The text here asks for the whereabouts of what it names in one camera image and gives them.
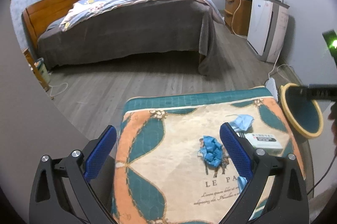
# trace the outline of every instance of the metal bolt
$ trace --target metal bolt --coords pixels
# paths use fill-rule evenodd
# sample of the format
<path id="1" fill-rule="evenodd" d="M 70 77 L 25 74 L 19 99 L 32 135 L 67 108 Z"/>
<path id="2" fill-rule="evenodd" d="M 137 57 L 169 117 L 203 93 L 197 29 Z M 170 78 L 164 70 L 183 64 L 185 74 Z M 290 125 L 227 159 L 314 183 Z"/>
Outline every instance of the metal bolt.
<path id="1" fill-rule="evenodd" d="M 266 152 L 265 152 L 263 149 L 257 149 L 257 150 L 256 150 L 256 153 L 257 153 L 259 156 L 263 156 Z"/>
<path id="2" fill-rule="evenodd" d="M 288 158 L 290 158 L 291 160 L 295 160 L 296 159 L 296 156 L 294 154 L 289 154 L 288 155 Z"/>
<path id="3" fill-rule="evenodd" d="M 74 157 L 74 158 L 77 158 L 79 155 L 81 154 L 81 152 L 79 150 L 75 150 L 71 153 L 71 155 Z"/>
<path id="4" fill-rule="evenodd" d="M 42 160 L 43 162 L 46 162 L 48 159 L 49 159 L 49 157 L 48 157 L 47 155 L 45 155 L 45 156 L 43 156 L 43 157 L 41 158 L 41 160 Z"/>

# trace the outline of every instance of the blue gripper pad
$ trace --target blue gripper pad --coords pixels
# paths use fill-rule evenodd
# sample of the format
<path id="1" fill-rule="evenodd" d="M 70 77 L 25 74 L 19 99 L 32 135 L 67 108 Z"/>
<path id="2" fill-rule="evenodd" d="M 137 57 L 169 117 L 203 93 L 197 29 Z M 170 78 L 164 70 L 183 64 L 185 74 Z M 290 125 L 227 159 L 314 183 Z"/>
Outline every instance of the blue gripper pad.
<path id="1" fill-rule="evenodd" d="M 228 126 L 225 123 L 221 125 L 220 139 L 225 146 L 232 162 L 234 163 L 234 166 L 239 175 L 246 178 L 247 182 L 249 182 L 253 177 L 253 172 L 251 169 L 251 159 L 234 135 L 236 133 L 233 133 L 228 128 Z"/>
<path id="2" fill-rule="evenodd" d="M 112 126 L 104 134 L 85 163 L 84 178 L 89 183 L 95 179 L 117 140 L 116 129 Z"/>

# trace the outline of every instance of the white appliance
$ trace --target white appliance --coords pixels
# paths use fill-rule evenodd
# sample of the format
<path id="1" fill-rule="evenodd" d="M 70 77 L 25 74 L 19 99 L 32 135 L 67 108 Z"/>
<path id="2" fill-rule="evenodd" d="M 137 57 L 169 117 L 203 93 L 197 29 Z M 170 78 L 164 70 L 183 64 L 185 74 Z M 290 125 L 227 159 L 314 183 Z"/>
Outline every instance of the white appliance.
<path id="1" fill-rule="evenodd" d="M 247 40 L 260 61 L 276 62 L 288 26 L 288 9 L 278 0 L 253 0 Z"/>

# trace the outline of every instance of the wooden floor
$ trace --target wooden floor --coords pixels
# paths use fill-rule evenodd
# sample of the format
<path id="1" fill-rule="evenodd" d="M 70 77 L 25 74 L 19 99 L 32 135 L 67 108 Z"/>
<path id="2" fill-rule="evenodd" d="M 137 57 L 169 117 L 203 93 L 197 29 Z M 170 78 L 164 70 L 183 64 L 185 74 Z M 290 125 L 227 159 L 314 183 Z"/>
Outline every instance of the wooden floor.
<path id="1" fill-rule="evenodd" d="M 168 52 L 128 56 L 108 62 L 57 68 L 50 85 L 68 83 L 55 97 L 63 115 L 89 139 L 97 138 L 109 124 L 119 130 L 126 101 L 137 96 L 248 89 L 263 85 L 273 65 L 256 59 L 247 40 L 232 35 L 216 23 L 224 62 L 220 78 L 198 73 L 198 53 Z M 296 82 L 293 75 L 283 75 Z M 287 81 L 274 74 L 277 85 Z M 54 88 L 56 94 L 61 88 Z"/>

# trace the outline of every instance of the trash can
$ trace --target trash can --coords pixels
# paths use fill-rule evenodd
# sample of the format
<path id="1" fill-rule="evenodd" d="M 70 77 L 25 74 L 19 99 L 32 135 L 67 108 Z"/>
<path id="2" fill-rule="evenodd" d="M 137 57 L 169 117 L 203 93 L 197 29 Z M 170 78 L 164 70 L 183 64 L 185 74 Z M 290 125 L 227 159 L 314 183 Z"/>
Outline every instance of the trash can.
<path id="1" fill-rule="evenodd" d="M 323 131 L 323 114 L 316 100 L 290 94 L 289 87 L 298 86 L 289 83 L 280 87 L 280 101 L 284 114 L 292 129 L 305 138 L 316 138 Z"/>
<path id="2" fill-rule="evenodd" d="M 44 61 L 43 58 L 39 58 L 37 60 L 37 62 L 35 63 L 35 66 L 38 69 L 38 71 L 40 72 L 42 78 L 46 81 L 46 83 L 49 83 L 50 77 L 49 77 L 48 71 L 47 71 L 43 61 Z"/>

